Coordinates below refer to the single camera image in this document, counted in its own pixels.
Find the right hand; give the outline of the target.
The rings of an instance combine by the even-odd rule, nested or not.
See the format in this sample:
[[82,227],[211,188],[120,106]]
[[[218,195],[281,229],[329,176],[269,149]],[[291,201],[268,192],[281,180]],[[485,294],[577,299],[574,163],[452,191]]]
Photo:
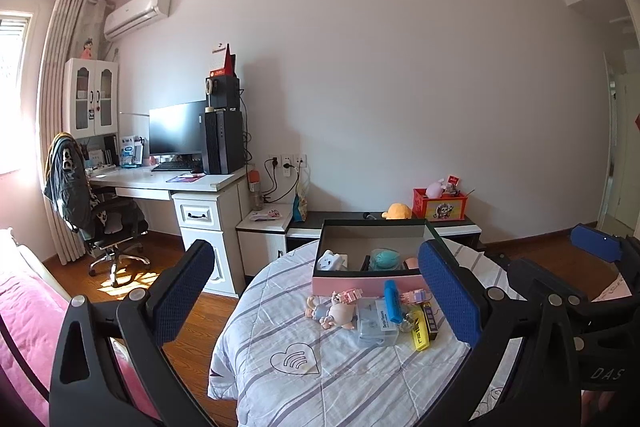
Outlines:
[[602,412],[611,401],[614,392],[585,390],[582,393],[582,419],[580,425],[587,426],[594,415]]

